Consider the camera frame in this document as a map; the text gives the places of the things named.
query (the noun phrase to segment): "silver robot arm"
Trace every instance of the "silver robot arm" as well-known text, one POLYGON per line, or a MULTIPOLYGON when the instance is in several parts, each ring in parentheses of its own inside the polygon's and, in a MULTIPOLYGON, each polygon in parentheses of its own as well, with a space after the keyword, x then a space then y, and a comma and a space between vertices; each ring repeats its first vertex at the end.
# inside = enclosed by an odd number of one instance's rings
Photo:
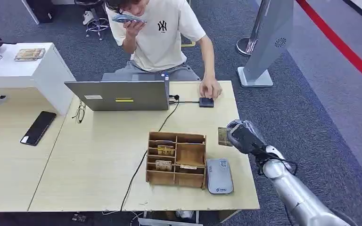
POLYGON ((251 122, 234 120, 227 127, 228 140, 240 152, 255 156, 259 173, 271 180, 287 211, 300 226, 356 225, 343 214, 340 217, 344 220, 336 216, 309 188, 292 175, 291 164, 296 163, 285 160, 275 147, 265 145, 260 133, 251 122))

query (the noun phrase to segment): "gray laptop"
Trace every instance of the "gray laptop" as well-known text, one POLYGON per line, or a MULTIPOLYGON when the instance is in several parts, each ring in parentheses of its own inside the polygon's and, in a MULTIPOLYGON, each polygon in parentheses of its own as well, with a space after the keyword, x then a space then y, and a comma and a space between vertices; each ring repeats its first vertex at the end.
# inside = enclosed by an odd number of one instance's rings
POLYGON ((168 110, 168 79, 158 75, 115 76, 116 81, 69 81, 69 87, 93 111, 168 110))

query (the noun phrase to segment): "curly hair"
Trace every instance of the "curly hair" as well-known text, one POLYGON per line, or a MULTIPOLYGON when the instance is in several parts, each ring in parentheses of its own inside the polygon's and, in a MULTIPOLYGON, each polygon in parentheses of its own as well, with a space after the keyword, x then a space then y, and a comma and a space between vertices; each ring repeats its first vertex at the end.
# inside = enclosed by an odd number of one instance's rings
POLYGON ((123 9, 131 4, 138 4, 141 0, 105 0, 105 5, 116 13, 123 13, 123 9))

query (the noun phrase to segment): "ny logo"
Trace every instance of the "ny logo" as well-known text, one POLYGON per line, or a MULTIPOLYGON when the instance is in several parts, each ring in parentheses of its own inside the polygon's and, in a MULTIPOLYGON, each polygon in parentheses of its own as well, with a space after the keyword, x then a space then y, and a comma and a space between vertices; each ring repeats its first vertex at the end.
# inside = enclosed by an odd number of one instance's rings
POLYGON ((157 25, 159 26, 159 31, 162 30, 162 33, 165 32, 165 30, 167 31, 167 23, 166 21, 159 21, 159 23, 157 23, 157 25))

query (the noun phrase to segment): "man's right hand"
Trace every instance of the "man's right hand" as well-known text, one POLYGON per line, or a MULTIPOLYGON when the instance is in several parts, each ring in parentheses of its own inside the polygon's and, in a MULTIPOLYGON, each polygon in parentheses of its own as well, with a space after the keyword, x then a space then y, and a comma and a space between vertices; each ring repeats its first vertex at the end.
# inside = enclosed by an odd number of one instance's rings
POLYGON ((126 33, 127 35, 130 35, 131 37, 136 37, 137 34, 140 32, 140 30, 142 30, 145 27, 146 23, 142 22, 142 21, 129 21, 127 23, 123 24, 123 27, 127 30, 126 33))

